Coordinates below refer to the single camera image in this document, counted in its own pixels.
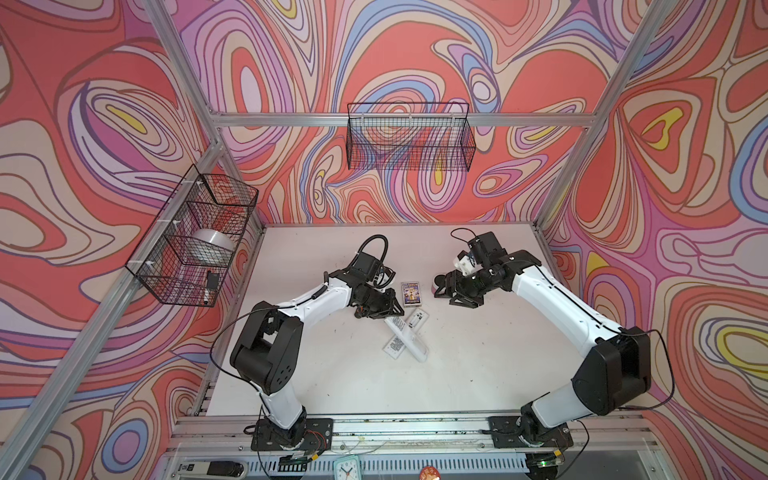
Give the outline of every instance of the black and white device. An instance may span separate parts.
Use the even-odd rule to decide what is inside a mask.
[[[363,251],[373,240],[384,243],[379,258]],[[347,306],[355,307],[357,318],[381,319],[404,314],[395,290],[387,288],[395,276],[394,271],[384,266],[388,247],[386,237],[373,235],[362,243],[346,268],[331,274],[325,272],[322,285],[289,302],[277,305],[260,302],[253,306],[230,354],[230,365],[259,390],[267,415],[257,431],[267,440],[264,444],[271,445],[264,450],[275,450],[277,446],[300,447],[307,432],[314,432],[307,428],[306,410],[296,398],[290,381],[296,371],[305,329]],[[274,341],[264,338],[274,333],[277,334]],[[327,431],[326,428],[314,430],[323,430],[322,434]]]
[[[477,308],[492,290],[514,292],[555,324],[584,359],[570,382],[522,406],[517,425],[505,435],[519,435],[524,444],[538,446],[566,422],[607,415],[648,391],[646,332],[636,326],[625,329],[601,315],[563,287],[528,251],[507,253],[492,232],[476,235],[467,244],[469,252],[462,251],[454,260],[457,270],[435,278],[435,297]]]

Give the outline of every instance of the orange round sticker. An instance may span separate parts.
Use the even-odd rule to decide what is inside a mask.
[[[435,467],[424,467],[419,474],[419,480],[440,480],[440,472]]]

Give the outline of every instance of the wire mesh basket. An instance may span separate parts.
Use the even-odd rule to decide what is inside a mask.
[[[465,102],[347,104],[350,170],[463,170],[475,155]]]
[[[258,194],[227,175],[198,172],[159,241],[126,267],[161,303],[214,306]]]

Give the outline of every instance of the clock face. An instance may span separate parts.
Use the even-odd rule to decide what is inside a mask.
[[[360,480],[360,461],[353,455],[339,458],[333,463],[333,477],[335,480]]]

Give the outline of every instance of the colorful patterned wall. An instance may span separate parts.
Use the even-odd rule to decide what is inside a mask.
[[[0,441],[207,146],[135,0],[0,2]],[[27,478],[144,478],[201,383],[214,309],[139,292]]]
[[[468,101],[589,112],[644,0],[185,2],[174,21],[215,111],[335,112],[351,101]],[[579,129],[475,131],[469,174],[350,172],[345,128],[223,133],[267,223],[530,221]]]
[[[681,0],[547,229],[573,291],[666,336],[681,478],[768,478],[767,78],[767,3]]]

